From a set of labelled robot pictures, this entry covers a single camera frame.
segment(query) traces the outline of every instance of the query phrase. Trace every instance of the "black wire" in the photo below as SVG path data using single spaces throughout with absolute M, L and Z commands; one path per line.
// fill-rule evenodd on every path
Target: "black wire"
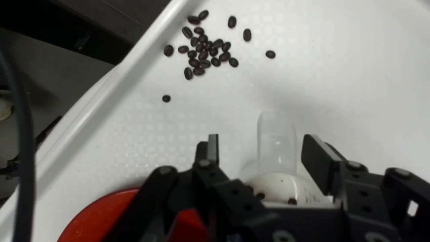
M 10 59 L 0 46 L 0 78 L 9 86 L 18 128 L 19 185 L 14 218 L 13 242 L 29 242 L 34 206 L 34 154 L 32 141 L 32 118 Z

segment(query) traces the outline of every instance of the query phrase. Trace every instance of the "white textured surface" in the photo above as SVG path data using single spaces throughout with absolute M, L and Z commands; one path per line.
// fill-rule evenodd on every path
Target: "white textured surface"
M 185 59 L 161 52 L 185 43 L 183 16 L 204 8 L 204 28 L 233 43 L 240 66 L 186 82 Z M 89 202 L 157 165 L 187 168 L 208 133 L 220 134 L 229 175 L 252 172 L 265 109 L 287 111 L 298 134 L 315 133 L 372 171 L 398 165 L 428 179 L 428 9 L 400 0 L 173 0 L 38 150 L 33 241 L 54 241 Z M 252 43 L 240 40 L 244 27 Z M 263 56 L 268 47 L 275 60 Z M 1 241 L 10 238 L 14 198 L 0 211 Z

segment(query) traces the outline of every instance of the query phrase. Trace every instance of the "black cable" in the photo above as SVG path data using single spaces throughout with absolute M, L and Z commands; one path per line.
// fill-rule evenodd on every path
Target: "black cable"
M 19 185 L 14 218 L 14 242 L 29 242 L 34 206 L 34 154 L 32 141 L 32 118 L 25 97 L 10 59 L 0 46 L 0 78 L 9 86 L 18 128 Z

